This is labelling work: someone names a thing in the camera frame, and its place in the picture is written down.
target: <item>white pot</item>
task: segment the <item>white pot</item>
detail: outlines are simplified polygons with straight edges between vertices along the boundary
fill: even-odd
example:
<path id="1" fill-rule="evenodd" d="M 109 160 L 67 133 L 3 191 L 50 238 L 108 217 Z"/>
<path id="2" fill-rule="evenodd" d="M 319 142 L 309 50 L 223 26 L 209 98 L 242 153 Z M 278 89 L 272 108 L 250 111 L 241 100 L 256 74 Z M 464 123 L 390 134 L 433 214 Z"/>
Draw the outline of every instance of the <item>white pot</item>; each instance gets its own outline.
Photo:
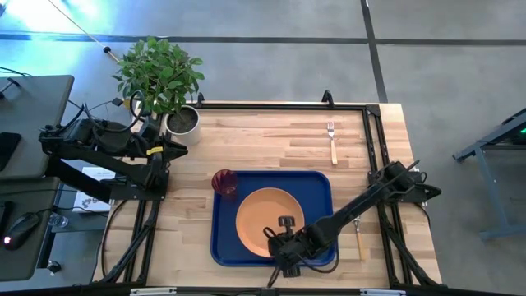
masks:
<path id="1" fill-rule="evenodd" d="M 185 146 L 194 146 L 195 144 L 199 143 L 201 140 L 201 117 L 199 116 L 199 113 L 197 110 L 195 110 L 193 107 L 190 106 L 182 106 L 183 108 L 192 109 L 197 114 L 197 123 L 194 126 L 193 129 L 191 129 L 188 132 L 184 133 L 176 133 L 168 127 L 168 118 L 170 117 L 170 114 L 164 115 L 164 128 L 166 128 L 166 131 L 170 133 L 170 136 L 172 137 L 172 141 L 176 141 L 177 143 L 183 144 Z"/>

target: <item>wooden fork handle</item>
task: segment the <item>wooden fork handle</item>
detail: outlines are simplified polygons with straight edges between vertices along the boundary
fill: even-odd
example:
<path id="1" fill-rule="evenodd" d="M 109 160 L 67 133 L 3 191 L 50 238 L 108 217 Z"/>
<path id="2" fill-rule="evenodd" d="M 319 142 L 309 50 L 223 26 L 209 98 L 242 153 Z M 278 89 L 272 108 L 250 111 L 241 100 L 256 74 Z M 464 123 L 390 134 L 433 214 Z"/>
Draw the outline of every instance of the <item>wooden fork handle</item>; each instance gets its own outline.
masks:
<path id="1" fill-rule="evenodd" d="M 358 241 L 358 251 L 360 252 L 360 260 L 365 261 L 365 249 L 362 242 L 362 234 L 356 232 L 356 239 Z"/>
<path id="2" fill-rule="evenodd" d="M 330 139 L 330 158 L 332 159 L 332 164 L 338 164 L 338 158 L 336 157 L 335 139 Z"/>

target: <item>paper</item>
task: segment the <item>paper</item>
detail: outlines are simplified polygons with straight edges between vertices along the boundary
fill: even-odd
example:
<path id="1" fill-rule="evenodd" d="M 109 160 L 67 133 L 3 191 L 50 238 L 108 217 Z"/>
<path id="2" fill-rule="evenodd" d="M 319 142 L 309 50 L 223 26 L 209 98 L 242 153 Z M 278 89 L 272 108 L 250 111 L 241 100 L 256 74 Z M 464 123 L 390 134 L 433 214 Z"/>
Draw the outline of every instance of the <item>paper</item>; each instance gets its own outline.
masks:
<path id="1" fill-rule="evenodd" d="M 103 179 L 115 178 L 115 172 L 100 167 L 84 167 L 82 168 L 82 173 L 98 181 Z M 89 195 L 83 192 L 78 192 L 76 194 L 74 206 L 79 206 L 82 209 L 97 212 L 109 211 L 109 209 L 111 208 L 109 204 L 99 201 L 96 198 L 90 197 Z M 85 210 L 81 210 L 78 208 L 73 209 L 74 212 L 87 213 Z"/>

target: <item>potted plant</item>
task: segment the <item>potted plant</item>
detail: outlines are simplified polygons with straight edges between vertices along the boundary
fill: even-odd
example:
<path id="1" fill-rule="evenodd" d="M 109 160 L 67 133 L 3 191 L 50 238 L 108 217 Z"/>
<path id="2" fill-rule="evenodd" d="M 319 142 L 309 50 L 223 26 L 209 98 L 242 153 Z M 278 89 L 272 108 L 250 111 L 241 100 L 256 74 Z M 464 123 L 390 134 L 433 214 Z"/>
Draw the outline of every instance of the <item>potted plant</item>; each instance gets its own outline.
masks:
<path id="1" fill-rule="evenodd" d="M 183 145 L 195 145 L 201 139 L 199 113 L 186 105 L 187 95 L 199 91 L 198 80 L 205 79 L 192 67 L 201 65 L 200 58 L 171 45 L 166 39 L 148 37 L 140 40 L 122 57 L 121 69 L 112 77 L 120 81 L 117 90 L 126 98 L 135 90 L 145 96 L 145 111 L 164 116 L 166 131 Z"/>

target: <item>orange plate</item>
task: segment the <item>orange plate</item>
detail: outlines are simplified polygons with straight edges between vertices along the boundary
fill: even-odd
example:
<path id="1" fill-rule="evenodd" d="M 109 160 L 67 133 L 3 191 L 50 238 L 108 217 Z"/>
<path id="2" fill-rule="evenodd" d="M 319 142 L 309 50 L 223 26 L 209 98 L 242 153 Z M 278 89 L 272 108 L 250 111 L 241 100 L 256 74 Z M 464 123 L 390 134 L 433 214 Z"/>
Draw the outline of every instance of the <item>orange plate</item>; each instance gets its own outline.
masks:
<path id="1" fill-rule="evenodd" d="M 283 215 L 294 217 L 299 230 L 305 225 L 302 207 L 288 192 L 278 188 L 262 188 L 251 193 L 239 206 L 236 215 L 236 230 L 241 242 L 258 256 L 270 257 L 268 238 L 263 228 L 269 227 L 277 234 L 285 228 L 279 226 L 278 218 Z"/>

